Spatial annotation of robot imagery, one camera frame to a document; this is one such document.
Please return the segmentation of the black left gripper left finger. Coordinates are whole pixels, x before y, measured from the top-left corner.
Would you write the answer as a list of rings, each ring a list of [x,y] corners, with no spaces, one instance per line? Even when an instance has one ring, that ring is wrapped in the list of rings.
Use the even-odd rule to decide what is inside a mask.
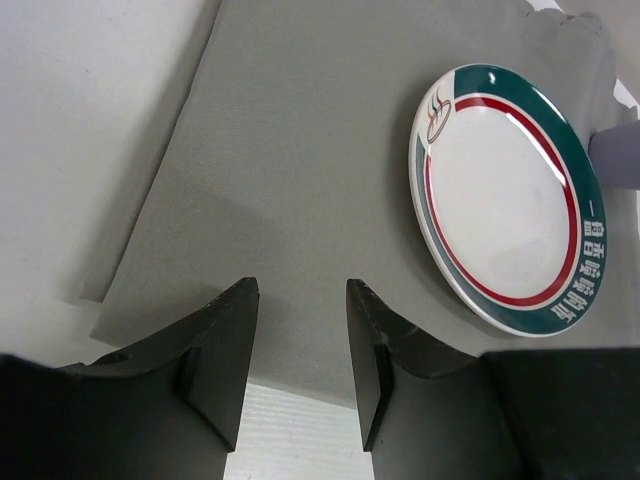
[[[59,369],[59,479],[220,479],[236,448],[259,306],[245,277],[90,365]]]

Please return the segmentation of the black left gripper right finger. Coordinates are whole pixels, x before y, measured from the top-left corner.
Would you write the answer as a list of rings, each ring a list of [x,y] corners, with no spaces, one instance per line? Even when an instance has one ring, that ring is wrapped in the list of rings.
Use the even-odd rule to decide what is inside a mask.
[[[403,318],[362,280],[346,284],[346,313],[375,478],[514,478],[515,445],[479,359]]]

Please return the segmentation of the white plate green red rim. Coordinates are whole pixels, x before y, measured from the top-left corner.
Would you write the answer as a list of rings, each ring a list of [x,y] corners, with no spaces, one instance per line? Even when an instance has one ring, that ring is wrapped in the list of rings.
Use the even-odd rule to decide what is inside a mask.
[[[474,313],[525,338],[586,315],[606,266],[604,202],[578,136],[536,86],[490,64],[447,72],[418,107],[408,169],[430,253]]]

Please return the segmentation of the lilac plastic cup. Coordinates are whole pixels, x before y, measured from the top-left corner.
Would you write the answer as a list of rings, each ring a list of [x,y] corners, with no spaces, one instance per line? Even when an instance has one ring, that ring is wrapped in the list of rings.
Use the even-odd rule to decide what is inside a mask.
[[[595,133],[589,142],[588,155],[602,186],[638,191],[640,121]]]

